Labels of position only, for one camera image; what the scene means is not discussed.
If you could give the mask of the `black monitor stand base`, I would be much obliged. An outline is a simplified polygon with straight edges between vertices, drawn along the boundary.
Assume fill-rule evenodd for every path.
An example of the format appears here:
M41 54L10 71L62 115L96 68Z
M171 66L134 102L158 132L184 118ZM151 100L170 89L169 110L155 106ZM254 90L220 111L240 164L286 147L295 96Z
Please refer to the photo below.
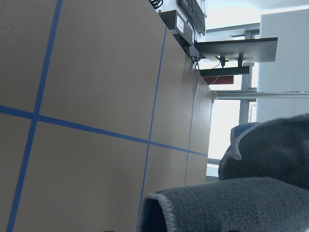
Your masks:
M200 70L200 75L202 77L217 77L217 76L249 74L249 72L250 72L250 67L243 66L243 67Z

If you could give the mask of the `grey blue-lined towel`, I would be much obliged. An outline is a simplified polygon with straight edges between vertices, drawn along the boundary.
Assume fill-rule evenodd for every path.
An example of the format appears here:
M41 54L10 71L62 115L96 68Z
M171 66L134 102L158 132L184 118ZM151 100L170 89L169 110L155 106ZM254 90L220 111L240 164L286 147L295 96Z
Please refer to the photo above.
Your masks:
M231 130L219 180L149 194L141 232L306 232L309 116Z

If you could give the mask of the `red box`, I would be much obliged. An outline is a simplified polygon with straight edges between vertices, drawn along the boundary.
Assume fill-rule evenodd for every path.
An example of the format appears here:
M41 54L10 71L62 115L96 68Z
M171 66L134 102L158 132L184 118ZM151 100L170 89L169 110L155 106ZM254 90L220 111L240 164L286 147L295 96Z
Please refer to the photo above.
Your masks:
M208 85L229 85L234 83L233 75L204 77L203 79Z

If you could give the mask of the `black computer monitor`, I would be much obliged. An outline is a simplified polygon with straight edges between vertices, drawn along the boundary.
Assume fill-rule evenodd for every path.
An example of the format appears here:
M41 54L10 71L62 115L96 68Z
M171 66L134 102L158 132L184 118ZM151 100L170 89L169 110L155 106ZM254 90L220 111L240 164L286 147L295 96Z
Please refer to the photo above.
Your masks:
M278 38L244 39L194 43L197 51L211 61L244 61L246 63L274 62Z

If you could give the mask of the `black labelled box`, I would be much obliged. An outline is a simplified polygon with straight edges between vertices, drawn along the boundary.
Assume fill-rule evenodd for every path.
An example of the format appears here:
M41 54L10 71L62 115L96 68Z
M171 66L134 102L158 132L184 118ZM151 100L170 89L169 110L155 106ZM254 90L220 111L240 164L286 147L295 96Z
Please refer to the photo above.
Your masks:
M160 16L173 35L192 43L193 30L176 10L162 12Z

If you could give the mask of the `black keyboard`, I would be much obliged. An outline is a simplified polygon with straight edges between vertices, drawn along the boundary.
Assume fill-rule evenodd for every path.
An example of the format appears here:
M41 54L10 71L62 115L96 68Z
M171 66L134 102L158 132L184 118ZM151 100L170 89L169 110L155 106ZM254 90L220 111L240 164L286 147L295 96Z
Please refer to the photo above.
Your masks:
M186 12L189 21L194 25L195 30L205 35L205 15L196 0L179 0L178 4Z

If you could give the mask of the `aluminium frame bar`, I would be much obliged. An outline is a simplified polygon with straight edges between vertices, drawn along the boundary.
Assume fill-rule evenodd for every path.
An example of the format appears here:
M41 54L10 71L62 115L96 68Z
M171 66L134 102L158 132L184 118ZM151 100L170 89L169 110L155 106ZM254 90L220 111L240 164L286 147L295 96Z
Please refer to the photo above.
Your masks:
M218 91L214 93L218 100L241 99L308 99L308 92L255 92L255 91Z

